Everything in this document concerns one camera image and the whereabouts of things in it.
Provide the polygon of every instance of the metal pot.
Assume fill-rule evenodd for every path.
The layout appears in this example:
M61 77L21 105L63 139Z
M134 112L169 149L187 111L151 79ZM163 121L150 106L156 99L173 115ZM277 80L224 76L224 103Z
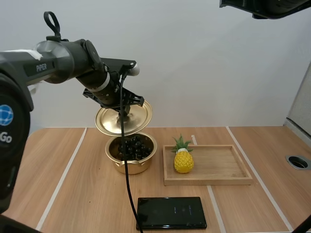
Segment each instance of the metal pot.
M130 139L130 138L134 137L135 135L140 135L143 143L147 147L150 147L152 149L152 152L148 157L146 157L142 160L139 160L139 161L129 160L129 161L127 161L128 174L130 174L130 175L138 174L138 173L141 173L144 170L146 170L150 166L152 156L156 153L156 149L157 149L156 140L147 133L139 132L137 134L126 136L126 138ZM106 147L105 147L105 152L106 152L107 156L109 157L109 159L112 160L112 163L113 163L113 166L115 167L115 169L121 173L125 173L124 161L116 159L116 157L119 153L118 152L118 145L120 142L121 142L121 137L113 137L113 138L109 139L107 144L106 144Z

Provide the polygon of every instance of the tabletop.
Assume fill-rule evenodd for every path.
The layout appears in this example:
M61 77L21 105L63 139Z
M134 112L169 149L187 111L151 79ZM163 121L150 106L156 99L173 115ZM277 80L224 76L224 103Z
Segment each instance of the tabletop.
M285 126L143 131L156 139L158 150L146 171L130 175L135 206L139 197L198 196L207 228L191 233L288 232L311 214L311 170L296 170L285 160L286 155L311 159L311 148ZM162 146L180 134L198 145L234 145L253 184L164 186ZM109 138L95 128L34 132L4 215L44 233L138 232L125 176L104 151Z

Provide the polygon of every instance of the pineapple crown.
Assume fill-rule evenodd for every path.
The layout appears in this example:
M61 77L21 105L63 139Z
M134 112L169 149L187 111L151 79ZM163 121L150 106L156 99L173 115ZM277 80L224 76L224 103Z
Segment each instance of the pineapple crown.
M188 149L188 144L191 143L191 141L186 141L184 142L183 136L180 134L179 139L177 140L176 138L174 138L175 142L176 142L176 146L173 148L172 152L177 152L179 149L181 148L185 148L187 149L188 152L193 151L193 149Z

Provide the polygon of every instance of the black phone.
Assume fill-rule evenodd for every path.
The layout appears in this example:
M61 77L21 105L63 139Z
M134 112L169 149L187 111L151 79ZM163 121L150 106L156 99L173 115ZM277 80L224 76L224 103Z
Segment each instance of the black phone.
M207 227L199 197L138 198L137 215L144 230Z

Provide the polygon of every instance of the yellow pineapple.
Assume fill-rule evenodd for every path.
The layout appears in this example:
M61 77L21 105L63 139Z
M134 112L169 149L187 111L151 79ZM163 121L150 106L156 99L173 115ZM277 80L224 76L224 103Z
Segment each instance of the yellow pineapple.
M172 152L176 152L174 167L179 173L188 173L193 169L193 159L189 153L192 150L187 149L191 141L184 142L182 135L178 140L176 138L174 140L176 141L176 146L172 150Z

